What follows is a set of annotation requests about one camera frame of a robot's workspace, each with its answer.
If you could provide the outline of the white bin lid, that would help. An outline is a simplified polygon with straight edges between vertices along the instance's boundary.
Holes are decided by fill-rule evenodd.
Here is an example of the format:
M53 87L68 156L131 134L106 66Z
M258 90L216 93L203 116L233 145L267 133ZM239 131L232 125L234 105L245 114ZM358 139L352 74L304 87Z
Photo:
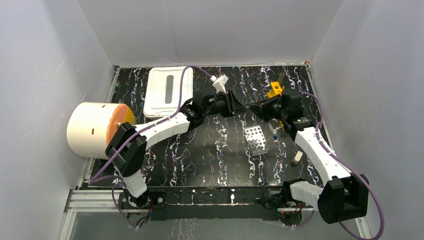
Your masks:
M193 69L184 66L154 67L148 73L143 111L176 111L178 102L193 97Z

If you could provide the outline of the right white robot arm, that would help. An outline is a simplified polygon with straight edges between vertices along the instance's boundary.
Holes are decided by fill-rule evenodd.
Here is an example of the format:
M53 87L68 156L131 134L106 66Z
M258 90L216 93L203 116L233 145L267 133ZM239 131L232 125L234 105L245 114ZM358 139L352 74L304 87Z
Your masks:
M282 202L295 207L299 202L312 206L328 224L364 217L368 211L368 182L354 176L337 162L329 145L322 139L313 119L306 115L300 91L289 89L271 98L250 102L247 109L265 122L275 119L290 135L318 171L323 187L301 178L283 183Z

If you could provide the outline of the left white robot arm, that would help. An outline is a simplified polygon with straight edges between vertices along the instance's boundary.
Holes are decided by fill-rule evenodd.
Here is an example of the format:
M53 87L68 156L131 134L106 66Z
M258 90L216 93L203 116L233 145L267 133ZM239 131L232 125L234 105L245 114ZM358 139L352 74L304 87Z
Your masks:
M122 123L108 144L105 154L123 179L130 202L137 208L144 208L150 200L148 187L141 173L146 150L163 140L194 130L208 116L220 115L228 118L246 110L231 90L225 93L196 93L171 116L141 125Z

